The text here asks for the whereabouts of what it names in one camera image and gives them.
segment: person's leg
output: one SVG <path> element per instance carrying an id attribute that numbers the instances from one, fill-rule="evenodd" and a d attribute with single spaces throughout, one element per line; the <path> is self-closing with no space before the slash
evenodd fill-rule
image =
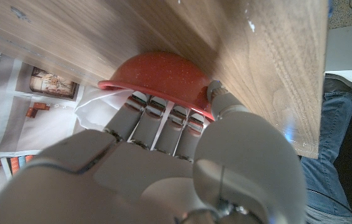
<path id="1" fill-rule="evenodd" d="M 350 208 L 338 173 L 333 165 L 339 155 L 352 115 L 352 94 L 334 91 L 324 94 L 321 111 L 320 145 L 318 159 L 301 159 L 307 188 L 323 193 Z M 308 206 L 321 212 L 352 217 L 352 213 L 336 202 L 307 191 Z"/>

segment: wood grain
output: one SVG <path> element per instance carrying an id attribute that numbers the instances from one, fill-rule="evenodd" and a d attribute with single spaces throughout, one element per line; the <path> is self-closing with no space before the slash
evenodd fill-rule
<path id="1" fill-rule="evenodd" d="M 0 51 L 91 85 L 142 52 L 182 55 L 317 157 L 326 23 L 320 0 L 5 0 Z"/>

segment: wooden surface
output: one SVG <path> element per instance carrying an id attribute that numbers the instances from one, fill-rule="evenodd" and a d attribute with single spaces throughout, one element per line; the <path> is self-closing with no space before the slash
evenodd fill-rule
<path id="1" fill-rule="evenodd" d="M 182 55 L 317 157 L 326 23 L 322 0 L 5 0 L 0 51 L 92 85 L 139 53 Z"/>

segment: red bowl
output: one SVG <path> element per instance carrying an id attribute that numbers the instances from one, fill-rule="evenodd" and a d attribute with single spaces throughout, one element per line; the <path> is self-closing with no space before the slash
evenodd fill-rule
<path id="1" fill-rule="evenodd" d="M 120 65 L 111 80 L 100 81 L 102 90 L 128 88 L 158 96 L 213 120 L 206 98 L 208 77 L 192 62 L 167 52 L 137 55 Z"/>

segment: framed picture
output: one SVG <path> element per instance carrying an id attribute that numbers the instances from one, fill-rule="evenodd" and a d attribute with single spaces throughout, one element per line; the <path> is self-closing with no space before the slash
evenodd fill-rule
<path id="1" fill-rule="evenodd" d="M 77 84 L 34 67 L 29 86 L 32 91 L 73 99 Z"/>

